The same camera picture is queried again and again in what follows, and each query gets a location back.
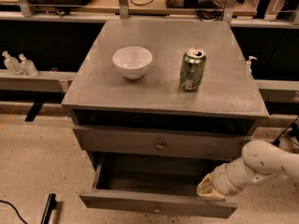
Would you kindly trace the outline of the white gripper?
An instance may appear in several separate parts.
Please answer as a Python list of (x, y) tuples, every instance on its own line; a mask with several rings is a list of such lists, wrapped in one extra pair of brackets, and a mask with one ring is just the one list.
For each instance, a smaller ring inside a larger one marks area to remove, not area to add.
[(224, 163), (216, 167), (211, 174), (207, 174), (198, 184), (196, 193), (200, 197), (213, 200), (224, 200), (226, 196), (233, 197), (240, 193), (242, 189), (230, 180), (227, 166), (228, 164)]

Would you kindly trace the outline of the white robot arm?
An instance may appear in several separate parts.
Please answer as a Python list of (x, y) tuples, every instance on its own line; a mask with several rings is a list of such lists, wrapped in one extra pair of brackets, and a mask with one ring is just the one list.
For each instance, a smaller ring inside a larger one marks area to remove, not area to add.
[(248, 186), (284, 179), (299, 181), (299, 155), (265, 141), (247, 142), (241, 156), (217, 166), (198, 184), (198, 196), (224, 200), (242, 192)]

